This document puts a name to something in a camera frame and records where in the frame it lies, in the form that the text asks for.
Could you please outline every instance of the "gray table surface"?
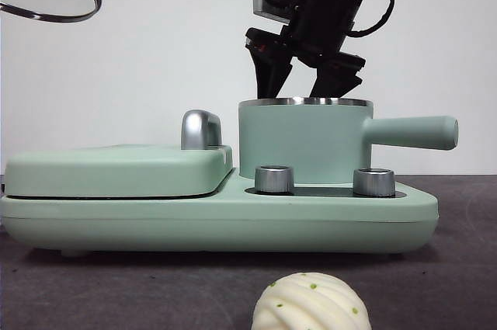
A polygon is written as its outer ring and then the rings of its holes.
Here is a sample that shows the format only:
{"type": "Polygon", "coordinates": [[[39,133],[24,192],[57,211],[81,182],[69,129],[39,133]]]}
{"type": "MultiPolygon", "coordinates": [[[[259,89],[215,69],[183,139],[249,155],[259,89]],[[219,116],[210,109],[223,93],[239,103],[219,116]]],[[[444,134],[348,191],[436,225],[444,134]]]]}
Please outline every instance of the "gray table surface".
{"type": "Polygon", "coordinates": [[[376,330],[496,330],[497,176],[398,180],[440,203],[431,242],[403,255],[101,252],[64,259],[0,231],[2,329],[250,329],[268,283],[314,271],[351,285],[376,330]]]}

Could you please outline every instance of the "stainless steel pot rim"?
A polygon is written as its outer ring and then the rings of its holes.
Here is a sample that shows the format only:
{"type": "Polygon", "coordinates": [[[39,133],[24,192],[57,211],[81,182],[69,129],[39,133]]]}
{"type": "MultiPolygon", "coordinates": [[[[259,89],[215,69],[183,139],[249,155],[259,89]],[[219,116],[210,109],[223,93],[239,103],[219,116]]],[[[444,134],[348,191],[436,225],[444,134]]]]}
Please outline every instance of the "stainless steel pot rim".
{"type": "Polygon", "coordinates": [[[287,97],[282,99],[250,99],[242,101],[239,107],[271,106],[271,105],[345,105],[345,106],[372,106],[371,101],[365,99],[333,99],[322,97],[287,97]]]}

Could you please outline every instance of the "silver control knob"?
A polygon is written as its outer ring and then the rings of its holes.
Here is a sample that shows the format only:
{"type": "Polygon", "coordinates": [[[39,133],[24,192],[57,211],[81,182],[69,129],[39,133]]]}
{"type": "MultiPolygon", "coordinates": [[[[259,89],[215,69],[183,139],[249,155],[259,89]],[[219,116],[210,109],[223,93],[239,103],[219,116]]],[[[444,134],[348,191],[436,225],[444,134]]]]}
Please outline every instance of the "silver control knob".
{"type": "Polygon", "coordinates": [[[292,193],[294,191],[294,169],[282,165],[257,167],[255,190],[262,193],[292,193]]]}
{"type": "Polygon", "coordinates": [[[395,195],[395,174],[390,169],[357,169],[353,181],[355,194],[378,197],[395,195]]]}

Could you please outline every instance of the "mint green pot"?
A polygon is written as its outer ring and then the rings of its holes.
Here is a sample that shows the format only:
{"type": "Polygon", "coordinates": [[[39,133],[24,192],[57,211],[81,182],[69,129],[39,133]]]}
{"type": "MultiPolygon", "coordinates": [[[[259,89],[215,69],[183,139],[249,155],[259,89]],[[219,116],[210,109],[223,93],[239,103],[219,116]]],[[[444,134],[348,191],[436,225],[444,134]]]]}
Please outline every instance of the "mint green pot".
{"type": "Polygon", "coordinates": [[[259,165],[289,165],[298,183],[349,183],[371,166],[372,144],[450,150],[458,138],[453,117],[373,119],[373,103],[358,99],[257,99],[238,116],[248,179],[259,165]]]}

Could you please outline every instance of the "pot handle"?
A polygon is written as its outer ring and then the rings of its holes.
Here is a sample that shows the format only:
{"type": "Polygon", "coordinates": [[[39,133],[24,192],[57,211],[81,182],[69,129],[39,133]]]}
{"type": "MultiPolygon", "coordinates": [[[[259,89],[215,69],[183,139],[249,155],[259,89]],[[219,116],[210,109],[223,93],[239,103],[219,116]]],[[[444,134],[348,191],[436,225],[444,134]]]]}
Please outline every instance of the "pot handle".
{"type": "Polygon", "coordinates": [[[364,126],[369,144],[451,150],[457,146],[459,128],[452,116],[368,119],[364,126]]]}

